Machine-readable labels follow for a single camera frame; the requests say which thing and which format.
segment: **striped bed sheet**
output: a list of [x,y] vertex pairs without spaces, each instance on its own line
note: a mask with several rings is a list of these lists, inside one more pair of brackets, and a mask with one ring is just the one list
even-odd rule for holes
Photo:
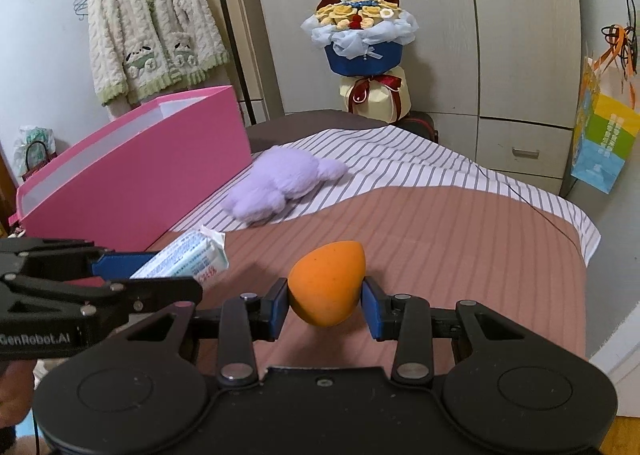
[[[376,188],[458,186],[520,200],[569,222],[577,231],[585,263],[589,262],[600,242],[596,227],[574,204],[483,168],[465,156],[401,128],[330,128],[284,146],[307,150],[320,158],[339,159],[347,164],[349,171],[338,182],[321,183],[302,199],[289,201],[281,213],[272,216],[266,223],[309,215]],[[209,196],[180,220],[172,231],[185,231],[200,225],[219,231],[246,228],[244,223],[230,217],[220,203],[228,190],[246,177],[249,170],[243,170]]]

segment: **cardigan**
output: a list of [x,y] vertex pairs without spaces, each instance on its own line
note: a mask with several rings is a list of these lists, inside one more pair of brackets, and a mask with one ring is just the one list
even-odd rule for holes
[[202,82],[228,54],[206,0],[87,0],[95,93],[130,103]]

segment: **wet wipes package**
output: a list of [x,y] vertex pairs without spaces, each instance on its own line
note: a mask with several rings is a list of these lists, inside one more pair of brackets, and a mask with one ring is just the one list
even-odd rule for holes
[[133,273],[131,278],[193,276],[202,283],[216,273],[226,271],[228,267],[225,234],[201,226],[175,239]]

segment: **red bow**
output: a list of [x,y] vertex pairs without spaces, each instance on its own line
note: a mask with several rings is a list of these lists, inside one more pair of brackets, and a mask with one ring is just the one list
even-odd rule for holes
[[391,92],[391,99],[394,102],[396,108],[396,119],[400,119],[402,113],[402,102],[400,100],[400,85],[402,85],[402,79],[397,76],[391,76],[389,74],[378,74],[376,76],[367,76],[366,78],[360,78],[353,84],[353,89],[349,94],[348,107],[349,111],[353,114],[354,103],[364,103],[369,98],[369,88],[372,81],[377,81],[381,85],[384,85]]

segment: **pink box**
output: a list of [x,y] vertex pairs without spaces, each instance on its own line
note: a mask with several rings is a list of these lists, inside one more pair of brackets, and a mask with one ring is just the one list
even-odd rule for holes
[[28,178],[17,218],[32,237],[142,251],[250,163],[230,86],[160,96]]

